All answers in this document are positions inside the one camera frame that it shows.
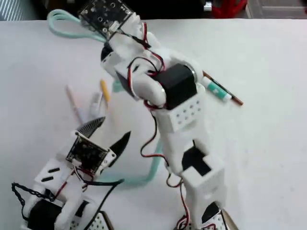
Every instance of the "yellow pen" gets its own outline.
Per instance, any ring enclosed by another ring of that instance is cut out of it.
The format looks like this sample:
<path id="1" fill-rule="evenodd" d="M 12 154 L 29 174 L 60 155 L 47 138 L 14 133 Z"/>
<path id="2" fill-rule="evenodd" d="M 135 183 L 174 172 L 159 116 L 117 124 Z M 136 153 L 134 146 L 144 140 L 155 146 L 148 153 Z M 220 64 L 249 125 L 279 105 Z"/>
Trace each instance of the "yellow pen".
<path id="1" fill-rule="evenodd" d="M 103 93 L 103 95 L 105 97 L 106 104 L 108 106 L 108 103 L 109 103 L 111 97 L 110 97 L 109 91 L 107 90 L 106 81 L 100 80 L 100 87 L 101 87 L 102 93 Z"/>

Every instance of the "pencil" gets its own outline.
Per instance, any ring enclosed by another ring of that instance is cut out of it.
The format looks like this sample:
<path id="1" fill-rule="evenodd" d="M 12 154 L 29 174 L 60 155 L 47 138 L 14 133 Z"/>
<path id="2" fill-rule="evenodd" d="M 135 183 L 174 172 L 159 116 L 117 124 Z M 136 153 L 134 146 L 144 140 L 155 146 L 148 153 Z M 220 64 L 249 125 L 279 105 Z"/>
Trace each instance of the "pencil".
<path id="1" fill-rule="evenodd" d="M 215 79 L 213 79 L 209 74 L 207 74 L 205 71 L 202 72 L 203 75 L 207 78 L 209 78 L 211 81 L 213 81 L 215 84 L 217 84 L 219 87 L 221 87 L 223 90 L 225 90 L 228 94 L 231 95 L 231 100 L 236 102 L 238 105 L 243 105 L 243 102 L 238 99 L 236 96 L 234 96 L 231 92 L 229 92 L 223 85 L 221 85 L 219 82 L 217 82 Z"/>
<path id="2" fill-rule="evenodd" d="M 108 103 L 109 103 L 111 97 L 110 97 L 109 91 L 107 90 L 106 81 L 100 80 L 100 88 L 101 88 L 101 91 L 102 91 L 102 93 L 105 97 L 106 104 L 108 106 Z"/>

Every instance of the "marker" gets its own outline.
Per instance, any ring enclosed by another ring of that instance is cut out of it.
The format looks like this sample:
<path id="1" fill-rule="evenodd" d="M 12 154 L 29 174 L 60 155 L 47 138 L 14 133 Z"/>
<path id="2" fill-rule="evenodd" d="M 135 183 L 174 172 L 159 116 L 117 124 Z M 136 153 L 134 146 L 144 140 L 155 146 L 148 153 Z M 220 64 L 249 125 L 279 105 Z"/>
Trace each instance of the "marker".
<path id="1" fill-rule="evenodd" d="M 72 105 L 72 108 L 73 108 L 73 111 L 75 112 L 79 122 L 82 124 L 85 123 L 85 120 L 82 118 L 82 115 L 81 115 L 81 106 L 80 106 L 80 102 L 77 101 L 75 99 L 75 97 L 73 96 L 73 93 L 72 93 L 72 90 L 71 90 L 71 86 L 67 85 L 66 86 L 66 93 L 68 95 L 68 98 L 71 102 L 71 105 Z"/>
<path id="2" fill-rule="evenodd" d="M 234 96 L 231 92 L 229 92 L 223 85 L 221 85 L 219 82 L 217 82 L 216 80 L 214 80 L 209 74 L 207 74 L 205 71 L 202 72 L 204 77 L 209 78 L 212 82 L 214 82 L 216 85 L 218 85 L 220 88 L 222 88 L 223 90 L 226 91 L 226 93 L 228 93 L 229 95 L 231 95 L 231 100 L 233 100 L 234 102 L 236 102 L 238 105 L 243 105 L 243 102 L 238 99 L 236 96 Z"/>

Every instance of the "red object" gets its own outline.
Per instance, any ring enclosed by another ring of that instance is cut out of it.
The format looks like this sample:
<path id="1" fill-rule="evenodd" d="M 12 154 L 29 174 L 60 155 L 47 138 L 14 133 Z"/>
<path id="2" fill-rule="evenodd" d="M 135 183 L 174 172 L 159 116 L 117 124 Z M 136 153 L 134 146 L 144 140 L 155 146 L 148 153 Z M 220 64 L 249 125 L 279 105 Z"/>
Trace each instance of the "red object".
<path id="1" fill-rule="evenodd" d="M 224 0 L 220 8 L 212 6 L 212 14 L 215 18 L 233 18 L 246 7 L 247 0 Z"/>

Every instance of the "robotic arm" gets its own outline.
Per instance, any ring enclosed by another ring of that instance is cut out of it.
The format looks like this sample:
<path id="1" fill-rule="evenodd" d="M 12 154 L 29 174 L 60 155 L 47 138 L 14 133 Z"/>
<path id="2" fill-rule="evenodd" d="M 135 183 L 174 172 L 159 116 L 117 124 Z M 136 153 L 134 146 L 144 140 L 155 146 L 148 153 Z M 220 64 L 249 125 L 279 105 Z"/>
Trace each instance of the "robotic arm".
<path id="1" fill-rule="evenodd" d="M 102 67 L 156 118 L 168 170 L 186 187 L 186 222 L 201 229 L 224 206 L 226 193 L 224 163 L 207 149 L 202 69 L 163 47 L 136 14 L 120 29 L 103 50 Z"/>
<path id="2" fill-rule="evenodd" d="M 184 184 L 186 188 L 187 207 L 177 229 L 187 228 L 189 223 L 195 229 L 207 229 L 224 206 L 226 188 L 224 163 L 208 150 L 201 67 L 193 59 L 161 45 L 147 24 L 120 0 L 90 1 L 80 16 L 107 38 L 102 67 L 136 101 L 144 100 L 163 141 L 166 168 L 182 178 L 180 186 Z M 68 144 L 35 178 L 33 190 L 12 184 L 23 206 L 23 229 L 91 230 L 96 229 L 91 227 L 96 220 L 98 228 L 105 199 L 97 202 L 85 190 L 89 185 L 111 185 L 112 191 L 122 182 L 95 180 L 118 159 L 130 133 L 105 149 L 93 143 L 87 128 L 72 133 Z M 32 194 L 27 202 L 16 186 Z"/>

